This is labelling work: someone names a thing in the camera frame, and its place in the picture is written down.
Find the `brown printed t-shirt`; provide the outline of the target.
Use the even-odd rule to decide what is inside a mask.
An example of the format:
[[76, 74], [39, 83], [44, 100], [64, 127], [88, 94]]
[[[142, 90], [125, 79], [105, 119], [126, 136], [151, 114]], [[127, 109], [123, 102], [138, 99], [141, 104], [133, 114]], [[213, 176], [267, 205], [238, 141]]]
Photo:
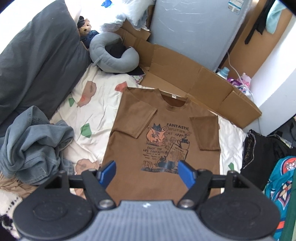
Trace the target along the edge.
[[179, 161], [220, 172], [218, 117], [188, 98], [127, 87], [103, 158], [110, 161], [116, 163], [116, 173], [107, 192], [116, 203], [178, 202], [187, 192], [178, 175]]

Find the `black hanging clothes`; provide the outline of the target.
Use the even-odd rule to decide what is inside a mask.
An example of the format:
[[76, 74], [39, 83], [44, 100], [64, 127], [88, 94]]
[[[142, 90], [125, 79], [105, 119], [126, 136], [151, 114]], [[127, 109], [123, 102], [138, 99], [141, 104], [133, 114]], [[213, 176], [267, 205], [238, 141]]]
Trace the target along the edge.
[[271, 10], [272, 5], [274, 4], [275, 0], [267, 0], [262, 11], [260, 12], [257, 20], [255, 21], [252, 29], [250, 30], [248, 36], [246, 37], [244, 43], [245, 45], [249, 44], [253, 34], [255, 31], [259, 32], [261, 35], [266, 27], [266, 20], [269, 11]]

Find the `black folded garment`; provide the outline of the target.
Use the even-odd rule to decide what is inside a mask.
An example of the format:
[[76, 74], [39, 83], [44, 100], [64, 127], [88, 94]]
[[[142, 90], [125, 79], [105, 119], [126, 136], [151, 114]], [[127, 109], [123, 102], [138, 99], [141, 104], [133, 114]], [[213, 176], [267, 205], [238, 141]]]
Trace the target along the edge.
[[243, 143], [240, 173], [264, 190], [276, 163], [287, 156], [295, 156], [295, 147], [288, 147], [279, 137], [266, 137], [250, 130]]

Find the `blue denim garment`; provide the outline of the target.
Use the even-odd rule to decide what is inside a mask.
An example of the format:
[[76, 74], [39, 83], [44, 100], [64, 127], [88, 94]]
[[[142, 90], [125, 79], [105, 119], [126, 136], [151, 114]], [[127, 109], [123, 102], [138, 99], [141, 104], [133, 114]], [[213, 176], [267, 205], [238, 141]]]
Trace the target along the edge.
[[63, 150], [74, 130], [63, 120], [51, 124], [45, 114], [31, 106], [20, 114], [1, 138], [1, 173], [29, 185], [40, 185], [59, 171], [74, 174], [74, 165]]

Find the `cream bear print bedsheet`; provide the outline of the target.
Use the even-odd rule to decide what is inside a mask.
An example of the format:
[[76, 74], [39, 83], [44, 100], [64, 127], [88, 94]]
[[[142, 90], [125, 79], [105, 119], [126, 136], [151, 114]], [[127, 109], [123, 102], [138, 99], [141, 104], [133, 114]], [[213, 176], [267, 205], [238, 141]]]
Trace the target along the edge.
[[[108, 74], [89, 66], [72, 92], [57, 109], [51, 121], [63, 120], [74, 130], [72, 142], [64, 150], [65, 159], [74, 165], [74, 173], [98, 169], [103, 162], [123, 90], [144, 87], [127, 74]], [[219, 115], [220, 172], [240, 171], [243, 130]]]

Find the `teal patterned garment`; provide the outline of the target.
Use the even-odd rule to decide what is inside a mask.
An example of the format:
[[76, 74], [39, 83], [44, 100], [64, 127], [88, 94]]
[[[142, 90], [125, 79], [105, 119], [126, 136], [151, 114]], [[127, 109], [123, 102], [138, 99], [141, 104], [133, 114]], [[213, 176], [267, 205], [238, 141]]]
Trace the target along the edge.
[[287, 217], [288, 203], [292, 194], [292, 182], [295, 172], [295, 156], [281, 158], [274, 167], [264, 194], [274, 202], [280, 212], [280, 222], [273, 235], [275, 240], [280, 240]]

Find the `green fabric bag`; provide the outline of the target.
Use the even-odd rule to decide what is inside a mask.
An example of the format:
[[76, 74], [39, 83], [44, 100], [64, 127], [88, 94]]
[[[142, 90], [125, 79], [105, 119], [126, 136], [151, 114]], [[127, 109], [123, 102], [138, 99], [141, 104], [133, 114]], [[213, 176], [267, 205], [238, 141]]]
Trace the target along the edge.
[[296, 215], [296, 193], [295, 193], [295, 172], [292, 180], [292, 191], [288, 202], [287, 216], [280, 241], [295, 240], [295, 215]]

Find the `purple white plastic package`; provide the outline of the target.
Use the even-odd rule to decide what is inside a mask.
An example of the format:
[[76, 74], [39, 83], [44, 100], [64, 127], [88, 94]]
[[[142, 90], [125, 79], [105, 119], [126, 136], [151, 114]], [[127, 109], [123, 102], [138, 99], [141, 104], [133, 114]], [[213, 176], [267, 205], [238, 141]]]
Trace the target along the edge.
[[237, 89], [239, 89], [249, 99], [252, 98], [252, 93], [250, 91], [251, 78], [248, 75], [246, 75], [246, 73], [243, 73], [237, 79], [228, 78], [227, 81], [233, 86], [235, 86]]

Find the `detergent bottle with teal cap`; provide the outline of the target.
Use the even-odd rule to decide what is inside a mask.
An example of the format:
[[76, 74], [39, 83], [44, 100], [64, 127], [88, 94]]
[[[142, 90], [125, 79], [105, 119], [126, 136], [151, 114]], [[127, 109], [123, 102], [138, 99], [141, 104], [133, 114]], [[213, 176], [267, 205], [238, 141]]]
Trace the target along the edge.
[[223, 67], [216, 74], [219, 75], [221, 78], [227, 80], [228, 79], [229, 71], [230, 70], [227, 67]]

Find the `floral patterned folded cloth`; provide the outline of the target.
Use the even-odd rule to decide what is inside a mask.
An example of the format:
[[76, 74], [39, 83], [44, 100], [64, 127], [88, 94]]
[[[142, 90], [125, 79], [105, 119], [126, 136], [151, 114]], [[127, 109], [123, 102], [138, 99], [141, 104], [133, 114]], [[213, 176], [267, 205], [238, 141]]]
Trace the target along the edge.
[[140, 84], [144, 79], [145, 72], [138, 66], [133, 71], [130, 71], [128, 75], [132, 76], [137, 82], [137, 84]]

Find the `brown cardboard sheet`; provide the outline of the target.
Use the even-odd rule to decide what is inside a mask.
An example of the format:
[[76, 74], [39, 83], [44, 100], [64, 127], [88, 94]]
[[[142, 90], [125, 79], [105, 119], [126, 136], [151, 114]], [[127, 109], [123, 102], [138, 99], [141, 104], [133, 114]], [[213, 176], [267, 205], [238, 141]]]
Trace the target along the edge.
[[219, 114], [239, 128], [261, 116], [259, 108], [240, 90], [199, 63], [161, 45], [149, 43], [150, 33], [124, 23], [116, 31], [127, 47], [138, 52], [145, 72], [141, 84], [158, 88]]

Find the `white curved board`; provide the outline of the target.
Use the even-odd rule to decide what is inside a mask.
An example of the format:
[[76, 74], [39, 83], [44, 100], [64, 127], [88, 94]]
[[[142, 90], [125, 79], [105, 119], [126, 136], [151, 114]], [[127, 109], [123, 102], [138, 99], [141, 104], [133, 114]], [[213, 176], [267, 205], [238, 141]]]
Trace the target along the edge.
[[295, 15], [252, 78], [251, 92], [262, 115], [246, 131], [266, 136], [295, 115]]

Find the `grey u-shaped neck pillow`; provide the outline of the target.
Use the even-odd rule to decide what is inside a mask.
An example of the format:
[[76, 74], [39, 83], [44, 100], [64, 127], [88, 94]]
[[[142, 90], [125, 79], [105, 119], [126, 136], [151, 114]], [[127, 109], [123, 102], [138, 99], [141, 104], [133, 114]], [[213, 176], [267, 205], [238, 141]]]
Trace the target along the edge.
[[139, 54], [133, 47], [126, 47], [122, 38], [112, 32], [95, 35], [89, 45], [94, 65], [107, 73], [129, 73], [138, 68]]

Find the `dark grey pillow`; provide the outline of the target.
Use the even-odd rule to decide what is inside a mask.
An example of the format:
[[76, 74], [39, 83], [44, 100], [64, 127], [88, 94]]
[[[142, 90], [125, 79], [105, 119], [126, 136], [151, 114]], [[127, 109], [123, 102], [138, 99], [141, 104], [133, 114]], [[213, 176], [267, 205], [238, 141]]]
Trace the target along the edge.
[[90, 64], [64, 1], [53, 1], [1, 53], [1, 136], [29, 107], [51, 119]]

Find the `small teddy bear toy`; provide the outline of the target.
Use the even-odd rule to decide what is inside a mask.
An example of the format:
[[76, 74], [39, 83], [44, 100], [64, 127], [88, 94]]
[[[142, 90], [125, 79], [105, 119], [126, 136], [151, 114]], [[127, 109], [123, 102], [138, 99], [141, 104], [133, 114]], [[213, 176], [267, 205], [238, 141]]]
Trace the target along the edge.
[[91, 40], [99, 34], [96, 30], [92, 30], [92, 26], [90, 25], [90, 21], [85, 19], [83, 16], [79, 16], [79, 20], [77, 23], [77, 28], [80, 35], [81, 42], [85, 45], [87, 49], [89, 49]]

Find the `white pillow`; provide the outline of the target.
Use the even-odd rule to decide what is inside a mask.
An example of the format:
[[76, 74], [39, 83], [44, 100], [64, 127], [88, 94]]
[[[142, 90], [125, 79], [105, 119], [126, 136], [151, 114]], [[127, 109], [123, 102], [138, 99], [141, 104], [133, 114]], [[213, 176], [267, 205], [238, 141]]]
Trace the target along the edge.
[[128, 21], [132, 27], [140, 31], [148, 29], [149, 7], [154, 6], [156, 1], [103, 1], [101, 9], [104, 23], [103, 31], [115, 32]]

